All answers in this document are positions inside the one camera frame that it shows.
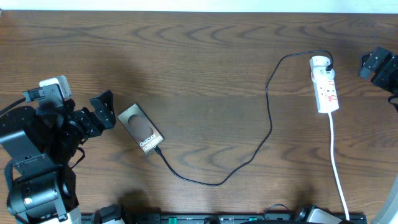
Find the Galaxy S25 Ultra smartphone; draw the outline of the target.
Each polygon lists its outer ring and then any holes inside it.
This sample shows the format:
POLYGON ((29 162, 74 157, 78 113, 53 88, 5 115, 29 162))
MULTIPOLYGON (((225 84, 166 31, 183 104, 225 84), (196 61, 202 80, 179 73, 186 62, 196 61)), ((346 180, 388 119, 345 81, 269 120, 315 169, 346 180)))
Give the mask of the Galaxy S25 Ultra smartphone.
POLYGON ((162 133, 137 103, 119 114, 118 119, 144 154, 150 153, 164 141, 162 133))

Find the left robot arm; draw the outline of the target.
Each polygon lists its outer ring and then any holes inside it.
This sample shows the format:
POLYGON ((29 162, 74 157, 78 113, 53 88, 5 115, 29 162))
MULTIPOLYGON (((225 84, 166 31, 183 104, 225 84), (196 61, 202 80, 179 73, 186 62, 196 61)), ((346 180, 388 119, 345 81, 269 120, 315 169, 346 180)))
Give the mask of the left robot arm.
POLYGON ((7 209, 17 223, 81 223, 76 175, 68 163, 89 138, 116 124, 113 93, 90 99, 95 109, 75 109, 51 87, 24 92, 26 102, 1 116, 1 146, 11 160, 4 169, 7 209))

